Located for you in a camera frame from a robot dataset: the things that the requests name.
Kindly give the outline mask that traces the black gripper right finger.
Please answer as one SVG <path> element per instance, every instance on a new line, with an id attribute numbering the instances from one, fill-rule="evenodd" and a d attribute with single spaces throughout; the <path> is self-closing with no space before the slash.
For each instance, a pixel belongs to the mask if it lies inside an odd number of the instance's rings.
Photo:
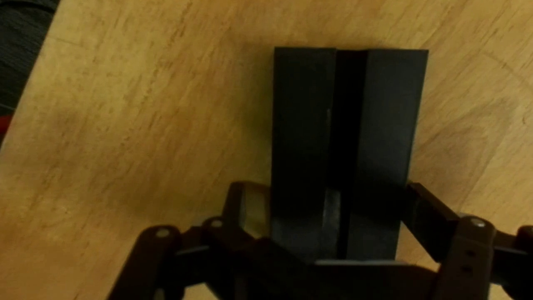
<path id="1" fill-rule="evenodd" d="M 407 187 L 402 222 L 441 264 L 432 300 L 489 300 L 501 285 L 512 300 L 533 300 L 533 227 L 516 235 L 477 215 L 461 215 L 421 184 Z"/>

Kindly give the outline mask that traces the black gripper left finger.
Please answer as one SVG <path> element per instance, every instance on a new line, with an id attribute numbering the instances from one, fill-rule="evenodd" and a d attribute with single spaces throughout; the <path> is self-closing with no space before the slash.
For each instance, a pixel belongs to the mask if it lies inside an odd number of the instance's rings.
<path id="1" fill-rule="evenodd" d="M 186 234 L 172 225 L 146 229 L 109 300 L 184 300 L 206 284 L 222 300 L 317 300 L 314 272 L 269 239 L 244 230 L 246 212 L 266 212 L 269 189 L 231 185 L 224 214 Z"/>

